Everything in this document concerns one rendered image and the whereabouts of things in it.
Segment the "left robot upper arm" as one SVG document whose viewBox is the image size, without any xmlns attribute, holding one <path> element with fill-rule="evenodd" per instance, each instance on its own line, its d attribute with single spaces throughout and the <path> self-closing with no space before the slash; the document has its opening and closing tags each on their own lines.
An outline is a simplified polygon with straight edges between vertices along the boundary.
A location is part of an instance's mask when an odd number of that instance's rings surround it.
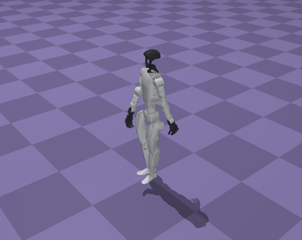
<svg viewBox="0 0 302 240">
<path fill-rule="evenodd" d="M 165 92 L 165 88 L 164 88 L 164 80 L 160 76 L 154 76 L 153 77 L 153 84 L 156 87 L 157 93 L 158 93 L 158 95 L 160 97 L 160 99 L 158 100 L 157 104 L 158 104 L 159 107 L 163 108 L 162 102 L 164 100 L 167 101 L 167 99 L 166 99 L 166 92 Z"/>
</svg>

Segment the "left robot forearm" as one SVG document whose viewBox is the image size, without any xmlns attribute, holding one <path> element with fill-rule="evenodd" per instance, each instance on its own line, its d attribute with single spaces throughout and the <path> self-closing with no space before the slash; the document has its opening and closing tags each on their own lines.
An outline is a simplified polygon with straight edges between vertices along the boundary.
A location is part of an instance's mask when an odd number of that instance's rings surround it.
<svg viewBox="0 0 302 240">
<path fill-rule="evenodd" d="M 167 119 L 167 121 L 170 122 L 170 124 L 172 124 L 174 122 L 174 119 L 172 117 L 171 111 L 170 111 L 170 106 L 168 104 L 168 102 L 166 100 L 164 100 L 162 102 L 162 111 L 164 112 L 165 118 Z"/>
</svg>

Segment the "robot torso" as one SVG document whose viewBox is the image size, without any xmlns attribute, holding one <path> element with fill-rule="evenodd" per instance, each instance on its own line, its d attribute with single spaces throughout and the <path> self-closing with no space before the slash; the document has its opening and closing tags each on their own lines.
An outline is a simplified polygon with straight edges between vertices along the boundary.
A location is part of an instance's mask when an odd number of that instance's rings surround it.
<svg viewBox="0 0 302 240">
<path fill-rule="evenodd" d="M 145 120 L 149 123 L 152 123 L 153 118 L 159 118 L 160 116 L 159 111 L 156 109 L 156 104 L 160 97 L 157 93 L 156 87 L 153 84 L 153 77 L 158 75 L 162 78 L 162 75 L 160 72 L 157 73 L 157 71 L 154 70 L 151 70 L 152 73 L 148 73 L 147 70 L 149 70 L 149 68 L 143 70 L 141 79 L 142 96 L 143 101 L 146 104 L 146 108 L 144 109 L 143 114 Z"/>
</svg>

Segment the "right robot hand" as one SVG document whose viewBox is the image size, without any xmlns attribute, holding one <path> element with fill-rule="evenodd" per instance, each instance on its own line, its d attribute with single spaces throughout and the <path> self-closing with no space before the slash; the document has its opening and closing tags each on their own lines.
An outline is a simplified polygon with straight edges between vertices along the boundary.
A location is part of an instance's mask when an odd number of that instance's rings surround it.
<svg viewBox="0 0 302 240">
<path fill-rule="evenodd" d="M 126 126 L 127 126 L 128 128 L 134 127 L 133 124 L 132 124 L 134 112 L 131 112 L 131 110 L 132 110 L 132 108 L 129 107 L 129 109 L 128 109 L 128 113 L 129 113 L 129 114 L 127 115 L 127 117 L 126 117 L 126 119 L 125 119 L 125 124 L 126 124 Z M 132 126 L 132 127 L 131 127 L 131 126 Z"/>
</svg>

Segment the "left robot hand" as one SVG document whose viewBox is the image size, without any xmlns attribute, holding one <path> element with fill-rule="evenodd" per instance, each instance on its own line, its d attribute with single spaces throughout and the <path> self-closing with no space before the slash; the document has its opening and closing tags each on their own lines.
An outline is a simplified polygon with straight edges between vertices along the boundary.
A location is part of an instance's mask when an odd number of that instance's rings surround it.
<svg viewBox="0 0 302 240">
<path fill-rule="evenodd" d="M 169 121 L 167 121 L 167 122 L 168 122 L 168 124 L 170 126 L 170 131 L 169 131 L 168 134 L 170 134 L 171 131 L 172 131 L 171 135 L 175 134 L 179 130 L 178 127 L 177 127 L 177 124 L 175 124 L 175 121 L 172 124 L 170 124 Z"/>
</svg>

